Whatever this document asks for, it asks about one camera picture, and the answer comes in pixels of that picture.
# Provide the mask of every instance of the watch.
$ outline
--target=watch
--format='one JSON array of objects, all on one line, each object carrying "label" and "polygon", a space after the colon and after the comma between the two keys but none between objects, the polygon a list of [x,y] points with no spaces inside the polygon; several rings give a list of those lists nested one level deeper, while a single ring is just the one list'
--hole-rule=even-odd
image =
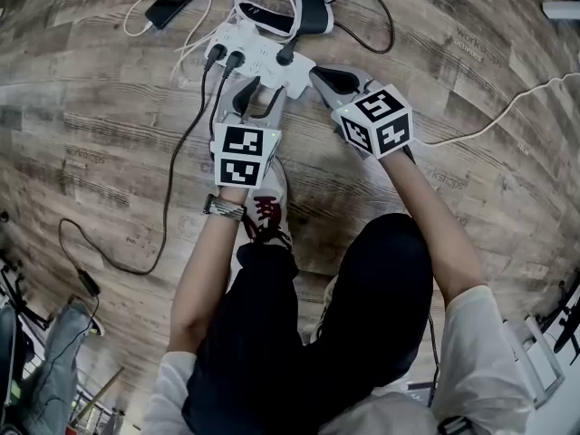
[{"label": "watch", "polygon": [[246,215],[246,207],[216,197],[210,193],[203,207],[203,213],[217,214],[218,216],[225,216],[226,218],[241,222],[242,218]]}]

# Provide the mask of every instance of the white device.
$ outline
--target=white device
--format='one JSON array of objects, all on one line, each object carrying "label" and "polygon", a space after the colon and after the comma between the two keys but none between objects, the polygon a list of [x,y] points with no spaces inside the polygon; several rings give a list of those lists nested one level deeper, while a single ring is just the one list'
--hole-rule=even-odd
[{"label": "white device", "polygon": [[[294,60],[287,66],[282,66],[276,60],[276,55],[283,46],[280,43],[260,35],[254,23],[242,20],[236,24],[223,24],[211,39],[205,56],[215,44],[227,48],[227,55],[234,51],[244,54],[244,64],[236,68],[236,72],[246,77],[260,76],[260,83],[270,89],[285,86],[288,96],[298,98],[309,85],[308,73],[316,63],[300,53],[294,53]],[[217,63],[225,66],[227,56]]]},{"label": "white device", "polygon": [[217,123],[210,144],[216,163],[216,185],[259,189],[281,135],[276,129]]},{"label": "white device", "polygon": [[331,114],[346,141],[376,158],[413,140],[411,106],[392,85],[368,93]]}]

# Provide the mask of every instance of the fiducial marker cube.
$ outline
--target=fiducial marker cube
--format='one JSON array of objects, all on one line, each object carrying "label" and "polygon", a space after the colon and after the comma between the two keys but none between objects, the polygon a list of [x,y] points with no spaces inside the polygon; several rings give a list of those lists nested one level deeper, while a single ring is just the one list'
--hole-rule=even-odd
[{"label": "fiducial marker cube", "polygon": [[259,189],[280,142],[280,130],[217,123],[211,143],[216,184]]},{"label": "fiducial marker cube", "polygon": [[413,140],[411,106],[391,84],[334,110],[332,118],[346,141],[376,158]]}]

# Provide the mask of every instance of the black pants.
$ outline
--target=black pants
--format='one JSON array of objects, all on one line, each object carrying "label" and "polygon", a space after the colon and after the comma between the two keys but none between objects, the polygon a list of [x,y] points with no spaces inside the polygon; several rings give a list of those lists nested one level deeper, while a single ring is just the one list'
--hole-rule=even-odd
[{"label": "black pants", "polygon": [[409,370],[432,295],[429,253],[410,217],[379,217],[353,241],[322,335],[307,346],[292,254],[251,244],[237,257],[243,268],[188,382],[183,417],[196,435],[314,434]]}]

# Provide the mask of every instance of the leg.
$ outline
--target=leg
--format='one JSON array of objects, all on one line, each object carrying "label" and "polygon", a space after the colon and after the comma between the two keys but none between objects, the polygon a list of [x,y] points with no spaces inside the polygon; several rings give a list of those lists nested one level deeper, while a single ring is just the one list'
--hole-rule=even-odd
[{"label": "leg", "polygon": [[196,435],[276,433],[296,401],[293,364],[302,342],[294,257],[282,246],[255,243],[240,247],[237,258],[242,270],[188,382],[183,417]]},{"label": "leg", "polygon": [[31,435],[64,433],[76,392],[76,355],[90,332],[82,332],[90,322],[91,314],[79,303],[65,306],[55,320],[44,348],[44,363],[34,373],[34,385],[25,386],[19,408]]},{"label": "leg", "polygon": [[409,370],[425,331],[432,282],[427,246],[410,217],[379,217],[353,241],[321,336],[306,348],[309,372],[316,372],[306,399],[314,425]]}]

